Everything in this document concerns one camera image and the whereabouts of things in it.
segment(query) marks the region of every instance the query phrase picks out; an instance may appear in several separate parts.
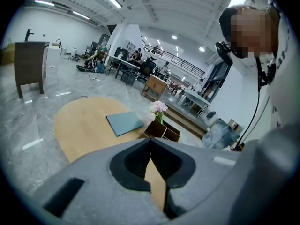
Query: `blue folder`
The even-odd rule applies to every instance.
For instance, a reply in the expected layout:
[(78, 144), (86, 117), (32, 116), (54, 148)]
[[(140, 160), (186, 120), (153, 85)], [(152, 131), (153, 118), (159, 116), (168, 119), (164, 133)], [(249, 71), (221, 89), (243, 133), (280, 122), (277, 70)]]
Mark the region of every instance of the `blue folder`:
[(117, 137), (144, 126), (143, 121), (134, 112), (107, 115), (106, 119)]

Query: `black chair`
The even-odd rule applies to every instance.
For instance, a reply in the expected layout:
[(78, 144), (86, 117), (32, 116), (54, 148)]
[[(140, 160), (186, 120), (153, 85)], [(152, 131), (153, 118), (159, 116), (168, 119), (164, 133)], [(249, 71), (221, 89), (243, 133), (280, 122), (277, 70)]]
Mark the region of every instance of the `black chair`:
[(140, 69), (140, 75), (137, 77), (137, 80), (142, 79), (143, 83), (146, 83), (150, 74), (152, 74), (153, 69), (156, 67), (156, 64), (153, 61), (156, 61), (153, 57), (147, 58), (147, 60), (142, 64)]

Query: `railing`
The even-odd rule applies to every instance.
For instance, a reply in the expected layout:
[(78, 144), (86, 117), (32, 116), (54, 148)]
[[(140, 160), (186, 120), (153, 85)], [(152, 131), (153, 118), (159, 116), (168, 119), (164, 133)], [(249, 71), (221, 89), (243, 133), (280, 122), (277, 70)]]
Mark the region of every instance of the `railing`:
[[(152, 50), (154, 49), (154, 47), (148, 46), (146, 45), (144, 47), (145, 51), (148, 52), (152, 52)], [(160, 50), (159, 48), (156, 48), (155, 50), (155, 54), (157, 56), (160, 56), (161, 58), (163, 58), (164, 60), (169, 60), (175, 64), (177, 64), (178, 66), (181, 67), (182, 70), (191, 72), (192, 74), (194, 74), (196, 77), (202, 78), (202, 76), (205, 74), (204, 71), (202, 71), (201, 69), (195, 67), (193, 64), (169, 53), (169, 52), (165, 52), (163, 50)]]

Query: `tile floor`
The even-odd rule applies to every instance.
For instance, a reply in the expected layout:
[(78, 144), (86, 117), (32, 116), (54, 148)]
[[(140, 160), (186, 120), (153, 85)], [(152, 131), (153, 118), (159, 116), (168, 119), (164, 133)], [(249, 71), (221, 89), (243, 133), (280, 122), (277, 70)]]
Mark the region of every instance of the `tile floor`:
[[(53, 127), (56, 113), (66, 103), (85, 96), (112, 97), (144, 120), (147, 118), (151, 101), (140, 95), (142, 83), (135, 81), (133, 86), (125, 86), (120, 79), (114, 79), (114, 71), (108, 76), (92, 75), (100, 80), (92, 81), (91, 73), (78, 71), (76, 64), (80, 63), (62, 56), (58, 64), (48, 65), (45, 93), (39, 93), (38, 84), (24, 85), (23, 99), (19, 99), (16, 90), (14, 66), (0, 66), (0, 162), (11, 181), (29, 195), (68, 165)], [(165, 120), (180, 130), (180, 143), (201, 146), (198, 137), (168, 118)]]

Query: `dark wooden cabinet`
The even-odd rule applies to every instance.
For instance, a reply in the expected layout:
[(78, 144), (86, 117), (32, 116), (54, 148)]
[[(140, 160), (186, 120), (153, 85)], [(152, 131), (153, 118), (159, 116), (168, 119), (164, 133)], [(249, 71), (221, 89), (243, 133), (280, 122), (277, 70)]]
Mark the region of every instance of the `dark wooden cabinet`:
[(38, 83), (40, 93), (44, 93), (48, 47), (49, 42), (40, 41), (15, 44), (15, 83), (19, 98), (23, 98), (21, 85)]

